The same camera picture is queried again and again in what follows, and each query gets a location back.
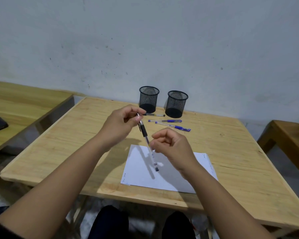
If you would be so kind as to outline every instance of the sheet of paper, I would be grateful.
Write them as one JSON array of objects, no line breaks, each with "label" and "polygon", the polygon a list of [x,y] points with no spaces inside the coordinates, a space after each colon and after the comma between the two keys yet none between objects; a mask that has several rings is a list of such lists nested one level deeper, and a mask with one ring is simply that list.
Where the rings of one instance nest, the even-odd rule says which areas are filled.
[{"label": "sheet of paper", "polygon": [[[194,154],[198,162],[217,179],[208,155],[204,153]],[[167,157],[161,153],[155,153],[154,156],[158,164],[158,172],[154,169],[148,148],[140,145],[131,145],[121,184],[195,194],[190,183],[180,175]]]}]

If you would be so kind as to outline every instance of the person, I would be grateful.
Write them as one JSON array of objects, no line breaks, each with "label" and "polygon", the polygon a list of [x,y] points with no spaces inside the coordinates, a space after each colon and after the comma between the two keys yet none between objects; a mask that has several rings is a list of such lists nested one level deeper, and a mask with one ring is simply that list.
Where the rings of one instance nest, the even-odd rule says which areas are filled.
[{"label": "person", "polygon": [[[101,130],[68,157],[36,187],[0,214],[0,238],[51,238],[64,221],[100,157],[124,140],[145,110],[128,105],[115,110]],[[260,225],[196,160],[185,136],[165,128],[152,135],[150,146],[163,153],[192,185],[222,239],[272,239]],[[104,207],[95,219],[89,239],[128,238],[127,215]],[[186,216],[173,213],[163,239],[195,238]]]}]

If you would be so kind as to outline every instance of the wooden stool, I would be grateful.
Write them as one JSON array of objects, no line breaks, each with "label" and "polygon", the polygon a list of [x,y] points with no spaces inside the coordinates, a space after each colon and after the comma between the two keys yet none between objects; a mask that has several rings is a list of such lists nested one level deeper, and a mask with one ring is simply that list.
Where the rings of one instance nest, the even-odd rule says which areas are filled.
[{"label": "wooden stool", "polygon": [[277,144],[299,169],[299,123],[272,120],[258,144],[265,153]]}]

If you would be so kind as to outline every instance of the person's left arm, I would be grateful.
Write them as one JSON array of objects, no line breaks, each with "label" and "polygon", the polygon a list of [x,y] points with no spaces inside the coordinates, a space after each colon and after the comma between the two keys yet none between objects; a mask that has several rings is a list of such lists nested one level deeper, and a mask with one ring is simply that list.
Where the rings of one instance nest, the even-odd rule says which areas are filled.
[{"label": "person's left arm", "polygon": [[97,135],[0,215],[0,224],[25,239],[51,238],[90,177],[100,157],[126,138],[145,110],[128,105],[115,110]]}]

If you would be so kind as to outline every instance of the person's left hand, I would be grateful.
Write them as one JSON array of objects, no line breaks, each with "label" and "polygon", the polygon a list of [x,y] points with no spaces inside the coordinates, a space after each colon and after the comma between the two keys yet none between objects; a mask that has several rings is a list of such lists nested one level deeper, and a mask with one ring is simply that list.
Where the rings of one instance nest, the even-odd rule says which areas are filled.
[{"label": "person's left hand", "polygon": [[130,133],[131,129],[143,118],[142,114],[146,111],[133,105],[124,106],[121,109],[114,110],[108,116],[98,136],[103,140],[106,150],[118,144]]}]

